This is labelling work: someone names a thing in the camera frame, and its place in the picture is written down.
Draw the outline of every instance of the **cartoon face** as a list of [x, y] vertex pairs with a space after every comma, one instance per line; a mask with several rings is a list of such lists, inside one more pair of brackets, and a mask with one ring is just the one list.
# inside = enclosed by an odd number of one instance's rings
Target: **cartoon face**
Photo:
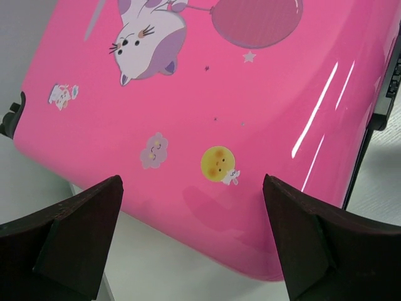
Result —
[[149, 138], [146, 148], [140, 153], [140, 160], [144, 169], [159, 168], [167, 159], [168, 140], [161, 133]]
[[51, 92], [49, 103], [56, 103], [59, 110], [67, 107], [68, 101], [71, 99], [70, 91], [67, 85], [55, 85]]
[[130, 8], [122, 18], [124, 27], [111, 47], [120, 67], [121, 85], [157, 73], [173, 74], [186, 33], [185, 21], [179, 14], [168, 11], [167, 7], [141, 6], [141, 9]]
[[232, 152], [224, 146], [208, 149], [201, 160], [202, 173], [206, 179], [222, 182], [227, 174], [234, 171], [236, 160]]

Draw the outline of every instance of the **white star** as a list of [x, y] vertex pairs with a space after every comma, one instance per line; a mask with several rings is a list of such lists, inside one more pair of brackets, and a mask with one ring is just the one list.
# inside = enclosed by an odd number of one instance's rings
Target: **white star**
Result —
[[244, 63], [246, 63], [247, 61], [250, 61], [251, 63], [253, 63], [253, 59], [255, 58], [255, 54], [252, 52], [248, 52], [246, 55], [243, 55], [243, 57], [245, 57], [245, 61]]

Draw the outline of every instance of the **pink suitcase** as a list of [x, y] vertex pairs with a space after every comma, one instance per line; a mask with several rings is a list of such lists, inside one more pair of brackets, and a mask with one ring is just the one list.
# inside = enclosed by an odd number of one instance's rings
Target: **pink suitcase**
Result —
[[400, 19], [399, 0], [59, 0], [2, 132], [83, 189], [121, 175], [124, 212], [280, 280], [264, 176], [345, 204], [398, 89]]

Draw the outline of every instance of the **balloon string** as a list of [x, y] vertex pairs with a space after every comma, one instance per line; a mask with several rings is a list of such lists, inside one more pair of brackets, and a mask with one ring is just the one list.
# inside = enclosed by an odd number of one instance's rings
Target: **balloon string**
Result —
[[89, 38], [93, 28], [96, 25], [96, 22], [98, 21], [99, 15], [102, 12], [105, 3], [106, 0], [98, 0], [98, 4], [96, 5], [95, 11], [93, 12], [88, 28], [86, 29], [85, 37], [83, 38], [84, 41], [86, 41]]
[[187, 8], [197, 9], [198, 11], [211, 11], [212, 8], [199, 8], [197, 6], [186, 5]]

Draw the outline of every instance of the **white cartoon cat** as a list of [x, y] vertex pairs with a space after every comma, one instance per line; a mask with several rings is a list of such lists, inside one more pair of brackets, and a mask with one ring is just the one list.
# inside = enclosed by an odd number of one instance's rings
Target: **white cartoon cat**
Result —
[[120, 67], [120, 83], [171, 75], [187, 32], [179, 12], [188, 0], [118, 0], [123, 29], [110, 48]]

